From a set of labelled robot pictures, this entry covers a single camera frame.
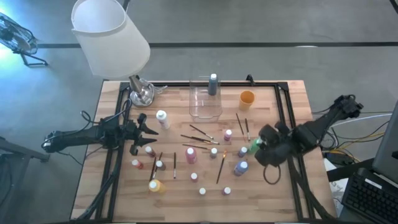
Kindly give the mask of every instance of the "concrete floor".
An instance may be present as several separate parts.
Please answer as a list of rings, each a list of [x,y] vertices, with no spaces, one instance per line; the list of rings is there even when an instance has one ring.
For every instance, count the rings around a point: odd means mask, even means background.
[[[76,43],[70,32],[74,2],[5,0],[0,11],[31,29],[40,43]],[[128,14],[149,42],[398,41],[398,15],[387,0],[135,0]],[[49,132],[85,124],[80,110],[94,116],[102,79],[91,75],[81,49],[40,49],[37,55],[50,66],[27,68],[0,47],[0,95],[7,95],[0,98],[0,136],[41,151]],[[355,94],[364,111],[389,111],[398,99],[397,55],[397,47],[152,49],[140,75],[181,80],[216,72],[225,80],[247,74],[258,80],[301,79],[314,111],[341,94]],[[336,131],[363,136],[385,120],[350,123]],[[350,150],[368,159],[378,144],[355,144]],[[82,161],[85,147],[65,152]],[[32,160],[13,223],[68,220],[80,171],[59,154],[48,163]]]

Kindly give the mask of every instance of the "keyboard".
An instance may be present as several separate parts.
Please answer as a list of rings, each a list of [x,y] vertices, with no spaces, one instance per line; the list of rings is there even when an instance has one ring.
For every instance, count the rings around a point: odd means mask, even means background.
[[[398,224],[398,189],[364,168],[349,178],[342,204],[375,223]]]

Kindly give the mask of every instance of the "lamp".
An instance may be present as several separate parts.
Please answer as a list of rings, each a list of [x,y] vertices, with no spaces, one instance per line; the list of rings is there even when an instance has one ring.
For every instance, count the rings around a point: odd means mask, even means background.
[[[78,0],[72,10],[72,32],[86,55],[93,75],[129,77],[131,100],[149,106],[153,86],[140,85],[136,75],[149,60],[150,48],[116,0]]]

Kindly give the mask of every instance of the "white lampshade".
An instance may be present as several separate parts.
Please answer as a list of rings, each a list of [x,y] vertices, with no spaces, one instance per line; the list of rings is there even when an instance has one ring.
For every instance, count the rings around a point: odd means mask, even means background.
[[[93,75],[134,75],[149,60],[148,42],[116,0],[78,0],[72,24]]]

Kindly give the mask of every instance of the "wooden tabletop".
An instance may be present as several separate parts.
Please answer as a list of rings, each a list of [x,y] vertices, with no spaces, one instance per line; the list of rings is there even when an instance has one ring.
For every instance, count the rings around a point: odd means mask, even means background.
[[[304,82],[288,81],[290,96],[297,124],[312,119],[311,109],[305,91]],[[95,120],[114,114],[120,82],[104,82]],[[239,94],[243,90],[251,90],[256,94],[256,101],[249,111],[238,110]],[[147,115],[147,126],[159,133],[158,136],[144,134],[147,138],[156,138],[157,142],[150,144],[159,155],[163,152],[162,161],[166,170],[158,170],[156,179],[163,182],[166,193],[159,195],[149,192],[149,176],[153,165],[144,149],[139,149],[137,156],[129,153],[131,141],[126,141],[123,164],[120,173],[118,195],[114,209],[114,222],[294,222],[297,221],[292,188],[287,163],[281,168],[281,178],[276,185],[267,184],[262,176],[261,166],[253,155],[242,159],[237,156],[239,149],[247,146],[236,119],[238,113],[241,120],[247,118],[249,129],[254,139],[265,124],[272,126],[279,120],[274,89],[271,87],[223,87],[223,113],[214,123],[194,123],[189,114],[189,88],[169,87],[161,95],[157,95],[153,104],[147,108],[132,108],[130,118],[137,118],[139,113]],[[284,101],[285,117],[288,119]],[[160,128],[155,118],[158,110],[167,112],[171,127],[168,130]],[[205,145],[204,143],[183,138],[180,134],[206,138],[189,126],[192,124],[215,137],[221,143],[216,159],[210,159],[209,152],[197,149],[198,162],[187,164],[183,143]],[[231,129],[232,140],[223,140],[224,132]],[[88,146],[87,153],[99,145]],[[216,184],[221,164],[222,153],[227,150],[227,156]],[[173,179],[173,156],[177,153],[177,178]],[[84,163],[78,186],[72,218],[78,217],[92,202],[100,189],[103,175],[106,150],[101,149],[90,155]],[[131,165],[133,159],[144,163],[139,170]],[[249,169],[240,177],[233,174],[236,163],[245,160]],[[310,188],[326,210],[334,215],[335,209],[331,198],[330,186],[319,150],[309,152],[304,156]],[[198,182],[190,180],[190,174],[198,174]],[[268,167],[266,176],[270,181],[276,180],[277,169]],[[206,195],[201,196],[199,188],[206,188]],[[231,194],[224,196],[221,189],[231,188]],[[307,214],[302,192],[302,207]],[[106,196],[104,213],[108,210],[109,193]]]

